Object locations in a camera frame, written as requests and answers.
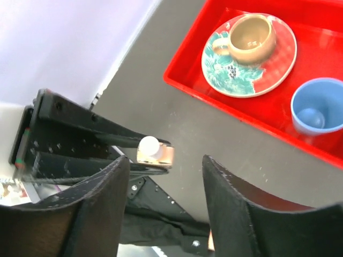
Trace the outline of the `person's hand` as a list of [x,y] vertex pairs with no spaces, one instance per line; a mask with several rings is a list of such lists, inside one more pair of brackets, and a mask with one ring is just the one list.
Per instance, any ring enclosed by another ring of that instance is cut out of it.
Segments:
[[210,231],[210,234],[209,234],[209,237],[208,237],[208,249],[210,251],[215,251],[212,231]]

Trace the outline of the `black sleeved forearm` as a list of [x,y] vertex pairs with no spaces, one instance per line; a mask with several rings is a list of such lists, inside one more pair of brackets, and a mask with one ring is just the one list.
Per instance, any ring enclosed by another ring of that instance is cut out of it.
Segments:
[[144,208],[126,207],[121,244],[179,246],[198,255],[208,251],[210,226],[192,217],[177,218]]

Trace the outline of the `nail polish bottle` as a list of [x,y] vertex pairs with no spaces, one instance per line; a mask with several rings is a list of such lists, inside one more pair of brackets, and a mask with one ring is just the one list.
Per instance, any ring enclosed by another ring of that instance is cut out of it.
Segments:
[[169,143],[160,142],[153,136],[141,139],[137,148],[137,162],[170,169],[174,162],[175,149]]

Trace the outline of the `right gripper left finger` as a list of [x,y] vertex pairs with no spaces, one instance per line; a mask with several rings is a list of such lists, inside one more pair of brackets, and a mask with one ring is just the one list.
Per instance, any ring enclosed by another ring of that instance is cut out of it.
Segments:
[[129,173],[121,156],[40,202],[1,206],[1,256],[116,256]]

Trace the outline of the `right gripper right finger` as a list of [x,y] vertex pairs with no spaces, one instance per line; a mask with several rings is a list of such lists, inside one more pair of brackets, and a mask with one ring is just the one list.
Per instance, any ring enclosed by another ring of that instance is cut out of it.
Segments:
[[342,203],[284,200],[208,155],[202,167],[216,256],[342,256]]

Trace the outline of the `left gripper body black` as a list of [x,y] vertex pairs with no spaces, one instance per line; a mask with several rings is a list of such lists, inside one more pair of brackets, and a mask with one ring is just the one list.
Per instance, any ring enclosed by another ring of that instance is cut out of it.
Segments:
[[109,147],[94,134],[39,118],[39,92],[32,105],[25,107],[9,162],[14,179],[32,183],[32,165],[38,152],[80,158],[109,158]]

